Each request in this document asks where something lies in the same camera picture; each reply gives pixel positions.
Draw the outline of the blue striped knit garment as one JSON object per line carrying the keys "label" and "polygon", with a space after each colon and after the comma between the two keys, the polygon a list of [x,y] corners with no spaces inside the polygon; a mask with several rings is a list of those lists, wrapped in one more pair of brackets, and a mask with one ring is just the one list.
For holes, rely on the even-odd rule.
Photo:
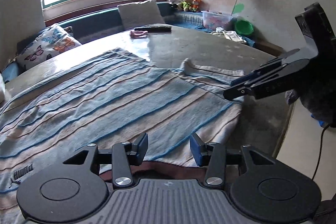
{"label": "blue striped knit garment", "polygon": [[243,70],[158,68],[120,48],[20,92],[1,108],[1,223],[23,223],[26,178],[89,143],[106,149],[145,132],[145,160],[194,167],[189,137],[224,143],[243,98],[223,98]]}

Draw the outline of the green bucket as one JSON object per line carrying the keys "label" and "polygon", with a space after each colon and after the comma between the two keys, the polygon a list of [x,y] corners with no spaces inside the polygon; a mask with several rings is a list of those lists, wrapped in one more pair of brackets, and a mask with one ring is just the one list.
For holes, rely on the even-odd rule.
{"label": "green bucket", "polygon": [[239,19],[234,24],[234,29],[238,35],[251,36],[254,33],[253,25],[247,20]]}

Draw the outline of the clear plastic storage box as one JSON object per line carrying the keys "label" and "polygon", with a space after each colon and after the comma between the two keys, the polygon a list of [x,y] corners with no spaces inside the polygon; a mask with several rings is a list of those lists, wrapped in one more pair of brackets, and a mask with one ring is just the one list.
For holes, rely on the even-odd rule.
{"label": "clear plastic storage box", "polygon": [[202,18],[203,26],[213,31],[218,27],[221,27],[226,31],[232,30],[237,19],[236,16],[209,11],[202,11]]}

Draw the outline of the stuffed toys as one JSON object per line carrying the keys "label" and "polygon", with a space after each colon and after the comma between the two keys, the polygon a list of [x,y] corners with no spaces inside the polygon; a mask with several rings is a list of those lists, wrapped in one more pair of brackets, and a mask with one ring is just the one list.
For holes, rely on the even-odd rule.
{"label": "stuffed toys", "polygon": [[172,8],[177,11],[199,12],[199,6],[202,0],[169,0]]}

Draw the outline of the black remote control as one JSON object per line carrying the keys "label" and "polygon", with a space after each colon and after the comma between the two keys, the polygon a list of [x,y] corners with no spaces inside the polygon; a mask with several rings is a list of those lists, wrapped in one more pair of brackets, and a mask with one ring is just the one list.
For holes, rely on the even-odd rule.
{"label": "black remote control", "polygon": [[142,31],[148,33],[169,33],[171,32],[171,26],[144,26],[135,28],[134,31]]}

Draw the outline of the pink small object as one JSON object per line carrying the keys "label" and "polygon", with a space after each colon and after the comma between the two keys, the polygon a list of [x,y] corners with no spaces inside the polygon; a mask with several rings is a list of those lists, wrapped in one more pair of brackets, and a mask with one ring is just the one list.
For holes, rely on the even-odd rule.
{"label": "pink small object", "polygon": [[146,38],[148,36],[148,31],[131,30],[129,35],[132,39]]}

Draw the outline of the beige cushion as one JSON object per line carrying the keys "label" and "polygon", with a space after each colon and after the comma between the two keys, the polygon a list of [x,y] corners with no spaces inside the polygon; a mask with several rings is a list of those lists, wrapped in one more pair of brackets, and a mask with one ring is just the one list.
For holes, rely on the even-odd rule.
{"label": "beige cushion", "polygon": [[155,0],[126,3],[118,5],[117,8],[126,30],[149,24],[165,23]]}

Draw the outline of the butterfly print pillow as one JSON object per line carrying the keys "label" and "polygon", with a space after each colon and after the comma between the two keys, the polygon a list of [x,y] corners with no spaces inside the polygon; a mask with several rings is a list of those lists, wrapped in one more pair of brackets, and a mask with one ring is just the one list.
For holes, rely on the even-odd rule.
{"label": "butterfly print pillow", "polygon": [[25,71],[52,57],[81,46],[81,43],[58,24],[53,24],[35,38],[16,57]]}

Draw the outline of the blue bench sofa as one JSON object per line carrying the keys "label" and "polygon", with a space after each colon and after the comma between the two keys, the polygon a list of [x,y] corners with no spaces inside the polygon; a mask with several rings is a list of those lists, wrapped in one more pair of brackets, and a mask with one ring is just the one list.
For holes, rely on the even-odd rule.
{"label": "blue bench sofa", "polygon": [[[176,11],[173,10],[171,5],[166,2],[158,2],[157,5],[166,24],[206,33],[212,32],[211,29],[204,27],[201,12]],[[118,8],[92,12],[83,16],[77,16],[75,18],[65,20],[57,24],[60,25],[63,29],[66,29],[70,26],[72,29],[70,34],[73,34],[74,38],[82,44],[124,31]],[[18,42],[17,54],[21,53],[21,51],[23,51],[26,46],[32,43],[37,36],[48,29],[49,27],[46,27],[36,34],[33,34],[32,36],[29,36],[28,38]],[[242,38],[246,45],[252,48],[255,47],[255,42],[253,40],[246,36],[243,36]],[[6,84],[18,77],[24,71],[25,70],[21,68],[16,61],[12,61],[1,73]]]}

